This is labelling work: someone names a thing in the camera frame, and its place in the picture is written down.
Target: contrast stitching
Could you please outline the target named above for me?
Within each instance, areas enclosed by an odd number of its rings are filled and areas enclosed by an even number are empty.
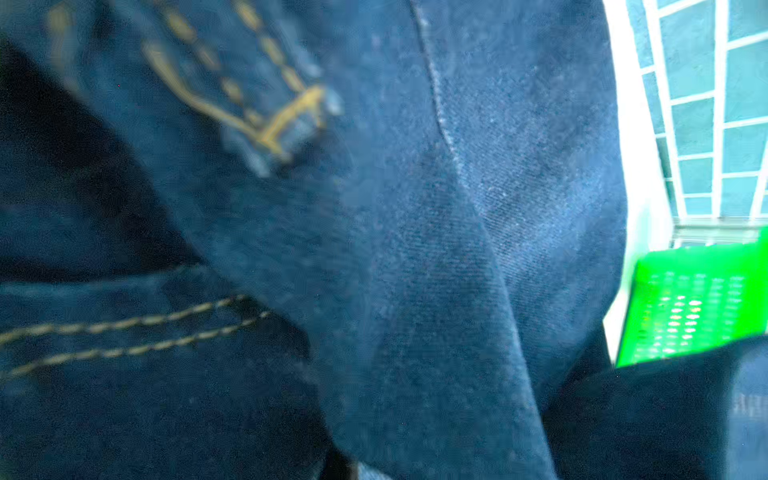
[[[141,46],[141,50],[144,56],[149,61],[152,69],[157,73],[170,90],[176,94],[185,104],[189,105],[193,109],[199,111],[202,114],[215,118],[223,124],[238,130],[242,134],[245,134],[252,142],[259,144],[259,132],[252,128],[249,124],[243,121],[241,118],[232,115],[231,113],[218,108],[205,101],[203,98],[198,97],[184,84],[184,81],[176,74],[176,71],[170,65],[170,62],[166,58],[165,54],[155,44],[145,42]]]
[[[218,57],[205,45],[197,45],[199,43],[197,41],[197,33],[178,11],[173,8],[166,8],[163,11],[163,16],[168,28],[177,38],[194,46],[195,54],[208,70],[218,72],[221,69]],[[243,91],[234,80],[222,78],[220,83],[222,90],[224,90],[224,93],[234,104],[241,105],[243,103]]]
[[[177,320],[181,320],[196,313],[208,312],[210,310],[219,309],[225,306],[232,305],[233,303],[243,301],[247,298],[245,295],[231,296],[217,300],[215,302],[206,302],[199,305],[191,306],[185,310],[179,312],[172,312],[165,315],[145,315],[135,316],[125,320],[119,320],[117,322],[104,322],[104,323],[69,323],[64,325],[56,325],[54,323],[42,323],[40,325],[25,326],[9,330],[8,332],[0,333],[0,346],[12,342],[14,340],[23,337],[41,336],[41,335],[74,335],[76,333],[90,333],[97,335],[99,333],[108,332],[111,330],[125,330],[134,326],[155,326],[163,323],[171,323]]]
[[[288,88],[296,93],[305,91],[306,87],[299,78],[299,75],[293,68],[286,65],[286,56],[283,51],[280,50],[280,47],[277,46],[277,42],[264,33],[264,22],[262,22],[256,9],[250,3],[246,2],[246,0],[235,0],[234,9],[237,16],[240,17],[240,20],[242,20],[248,28],[259,35],[259,45],[261,46],[261,49],[264,50],[264,53],[266,53],[266,56],[270,58],[272,63],[280,69],[280,73],[283,76],[286,85],[288,85]]]
[[[267,318],[271,312],[262,312],[259,317],[261,319]],[[46,366],[59,366],[65,363],[77,362],[79,360],[88,359],[116,359],[122,356],[139,356],[149,352],[159,352],[161,350],[168,350],[177,346],[190,345],[191,343],[200,342],[202,340],[213,339],[217,336],[227,336],[235,333],[237,330],[251,326],[256,322],[256,319],[245,319],[240,323],[236,323],[229,326],[224,326],[218,329],[204,330],[194,335],[183,336],[179,339],[162,340],[156,343],[147,343],[144,345],[121,347],[116,349],[90,349],[73,353],[59,353],[57,355],[48,356],[42,359],[34,360],[26,363],[22,366],[17,366],[7,372],[0,372],[0,382],[17,379],[20,376],[28,375],[29,373]]]
[[[263,130],[257,131],[242,118],[236,117],[221,108],[212,105],[203,98],[198,97],[176,74],[165,54],[155,44],[145,42],[141,46],[144,56],[155,70],[158,76],[165,84],[176,94],[185,104],[200,113],[215,118],[223,124],[238,130],[248,137],[254,144],[261,144],[272,153],[278,156],[285,163],[290,162],[290,158],[285,155],[283,147],[277,142],[277,137],[285,130],[286,126],[296,120],[305,112],[312,113],[316,125],[322,127],[322,118],[320,117],[319,104],[325,95],[325,89],[319,85],[307,88],[301,95],[296,97],[291,103],[278,111]]]
[[[59,2],[48,10],[47,28],[51,40],[51,63],[61,76],[64,86],[72,93],[78,94],[79,88],[76,80],[67,73],[67,66],[72,63],[71,52],[65,55],[64,42],[70,33],[74,19],[72,10],[66,2]]]
[[[319,85],[307,88],[296,100],[286,105],[277,112],[269,124],[262,130],[260,142],[272,151],[283,153],[277,136],[285,129],[288,123],[296,120],[301,114],[309,111],[315,118],[316,125],[322,127],[323,123],[319,115],[319,103],[325,95],[325,89]]]

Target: denim fabric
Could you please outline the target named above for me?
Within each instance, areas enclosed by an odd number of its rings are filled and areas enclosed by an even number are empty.
[[[768,340],[641,363],[568,387],[544,415],[569,478],[763,478]]]
[[[172,313],[237,293],[206,267],[97,283],[5,283],[2,330]],[[69,352],[130,349],[257,318],[194,343],[41,367],[2,384],[6,478],[312,478],[327,448],[306,336],[237,301],[176,321],[25,336],[0,371]]]

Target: green basket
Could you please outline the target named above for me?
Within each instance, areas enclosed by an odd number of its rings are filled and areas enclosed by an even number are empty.
[[[637,264],[616,366],[686,355],[768,325],[768,235],[652,252]]]

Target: blue tile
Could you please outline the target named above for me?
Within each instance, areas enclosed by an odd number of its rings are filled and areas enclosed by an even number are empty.
[[[678,155],[708,154],[712,151],[713,117],[712,98],[672,107]]]
[[[707,0],[661,19],[661,41],[670,97],[700,94],[715,86],[715,4]]]
[[[731,40],[768,30],[766,0],[730,0],[728,37]]]
[[[708,194],[712,192],[712,159],[681,160],[680,179],[684,194]]]
[[[728,51],[725,120],[768,115],[768,41]]]
[[[643,75],[645,85],[645,98],[648,100],[650,119],[654,122],[654,133],[664,133],[664,118],[661,116],[661,102],[659,101],[659,87],[656,83],[656,74],[651,72]]]
[[[670,201],[670,210],[672,217],[677,217],[677,201],[674,199],[674,185],[671,181],[664,182],[667,185],[667,198]]]
[[[645,18],[643,0],[627,0],[629,21],[634,32],[634,44],[637,49],[637,59],[640,60],[640,68],[654,64],[654,55],[650,50],[650,36],[648,35],[648,21]]]
[[[723,172],[751,172],[763,164],[768,124],[727,128],[723,138]]]
[[[720,214],[724,217],[748,216],[757,187],[757,177],[724,178]]]
[[[707,198],[686,198],[685,211],[689,215],[711,215],[712,199]]]
[[[664,172],[664,178],[672,178],[672,170],[670,169],[670,152],[667,149],[667,139],[664,137],[657,138],[656,146],[659,149],[661,171]]]

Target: tiled wall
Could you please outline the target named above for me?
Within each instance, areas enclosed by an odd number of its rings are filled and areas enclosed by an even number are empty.
[[[673,215],[768,217],[768,0],[627,0]]]

